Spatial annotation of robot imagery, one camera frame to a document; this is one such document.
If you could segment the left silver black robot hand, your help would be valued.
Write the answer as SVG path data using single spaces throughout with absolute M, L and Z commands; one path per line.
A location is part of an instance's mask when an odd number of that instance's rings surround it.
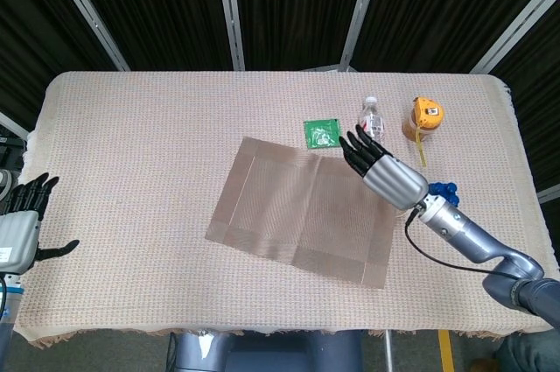
M 80 244 L 72 240 L 63 247 L 40 247 L 39 233 L 50 195 L 58 176 L 47 172 L 14 187 L 1 208 L 1 276 L 22 276 L 36 262 L 70 254 Z

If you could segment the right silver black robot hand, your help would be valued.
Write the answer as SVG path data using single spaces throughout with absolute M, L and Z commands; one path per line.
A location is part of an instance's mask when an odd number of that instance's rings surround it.
M 425 177 L 387 151 L 359 124 L 354 133 L 339 136 L 339 144 L 346 163 L 371 191 L 402 211 L 422 205 L 429 192 Z

